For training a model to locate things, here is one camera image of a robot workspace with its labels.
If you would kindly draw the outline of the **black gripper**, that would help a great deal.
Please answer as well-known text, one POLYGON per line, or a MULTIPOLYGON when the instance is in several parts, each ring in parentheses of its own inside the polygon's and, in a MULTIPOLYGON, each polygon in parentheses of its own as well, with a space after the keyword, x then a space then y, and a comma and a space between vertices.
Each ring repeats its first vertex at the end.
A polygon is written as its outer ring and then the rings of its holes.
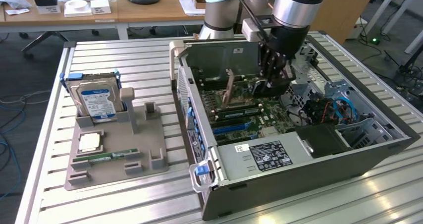
POLYGON ((271 29, 269 39, 260 43, 260 77, 267 88, 285 86, 296 79, 292 69, 295 54, 301 48, 309 26, 271 29))

